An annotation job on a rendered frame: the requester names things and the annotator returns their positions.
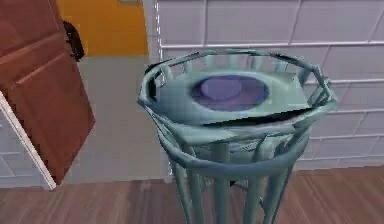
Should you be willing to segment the brown room door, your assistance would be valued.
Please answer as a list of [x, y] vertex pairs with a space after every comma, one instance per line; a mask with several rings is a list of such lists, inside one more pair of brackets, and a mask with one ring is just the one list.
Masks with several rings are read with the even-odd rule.
[[0, 92], [61, 183], [95, 117], [56, 0], [0, 0]]

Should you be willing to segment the teal slatted round bin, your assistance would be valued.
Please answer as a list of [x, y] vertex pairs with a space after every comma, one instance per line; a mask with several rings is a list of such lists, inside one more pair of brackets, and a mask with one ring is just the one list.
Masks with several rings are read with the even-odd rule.
[[156, 125], [186, 224], [206, 224], [203, 195], [214, 194], [215, 224], [229, 224], [230, 190], [245, 191], [240, 224], [275, 224], [294, 164], [313, 124], [337, 96], [319, 66], [274, 52], [219, 49], [150, 65], [138, 102]]

